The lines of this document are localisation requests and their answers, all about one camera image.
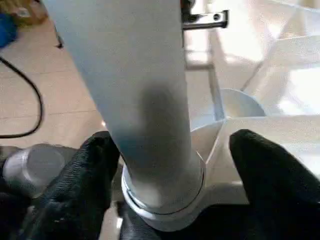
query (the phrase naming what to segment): bolt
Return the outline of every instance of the bolt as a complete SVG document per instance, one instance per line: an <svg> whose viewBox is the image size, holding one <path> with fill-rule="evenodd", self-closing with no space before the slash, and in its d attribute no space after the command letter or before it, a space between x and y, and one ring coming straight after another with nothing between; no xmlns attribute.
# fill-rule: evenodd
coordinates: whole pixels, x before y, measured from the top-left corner
<svg viewBox="0 0 320 240"><path fill-rule="evenodd" d="M220 14L216 13L213 15L213 20L218 21L220 19Z"/></svg>

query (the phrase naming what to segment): metal cylinder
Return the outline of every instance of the metal cylinder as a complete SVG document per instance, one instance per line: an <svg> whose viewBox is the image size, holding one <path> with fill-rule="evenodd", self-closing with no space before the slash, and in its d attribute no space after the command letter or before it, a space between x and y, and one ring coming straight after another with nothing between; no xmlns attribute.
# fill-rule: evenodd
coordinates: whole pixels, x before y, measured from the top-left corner
<svg viewBox="0 0 320 240"><path fill-rule="evenodd" d="M187 206L203 175L191 150L180 2L43 2L123 155L130 194L156 213Z"/></svg>

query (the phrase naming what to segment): metal pipe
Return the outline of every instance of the metal pipe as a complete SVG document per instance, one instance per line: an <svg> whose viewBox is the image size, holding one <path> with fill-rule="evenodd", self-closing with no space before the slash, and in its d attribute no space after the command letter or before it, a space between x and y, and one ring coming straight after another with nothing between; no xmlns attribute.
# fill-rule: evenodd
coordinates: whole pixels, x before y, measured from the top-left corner
<svg viewBox="0 0 320 240"><path fill-rule="evenodd" d="M186 207L203 174L191 150L179 1L44 3L123 154L132 197L154 213Z"/></svg>

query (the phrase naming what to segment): white plastic part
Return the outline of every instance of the white plastic part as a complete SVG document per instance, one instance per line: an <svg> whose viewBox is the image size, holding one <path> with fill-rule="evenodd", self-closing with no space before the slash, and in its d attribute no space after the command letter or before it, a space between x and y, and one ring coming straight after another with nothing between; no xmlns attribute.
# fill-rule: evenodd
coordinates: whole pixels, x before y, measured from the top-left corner
<svg viewBox="0 0 320 240"><path fill-rule="evenodd" d="M147 211L177 212L198 195L179 1L44 0Z"/></svg>

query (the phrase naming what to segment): gloved hand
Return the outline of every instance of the gloved hand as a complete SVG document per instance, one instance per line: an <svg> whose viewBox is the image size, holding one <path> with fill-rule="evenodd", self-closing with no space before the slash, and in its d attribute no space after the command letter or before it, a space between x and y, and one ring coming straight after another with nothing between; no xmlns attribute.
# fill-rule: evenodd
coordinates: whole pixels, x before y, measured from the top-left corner
<svg viewBox="0 0 320 240"><path fill-rule="evenodd" d="M111 182L120 153L107 131L86 140L33 202L18 239L96 240L111 203Z"/></svg>
<svg viewBox="0 0 320 240"><path fill-rule="evenodd" d="M189 227L160 232L128 206L120 240L320 239L320 182L279 145L250 131L230 137L250 205L213 205Z"/></svg>

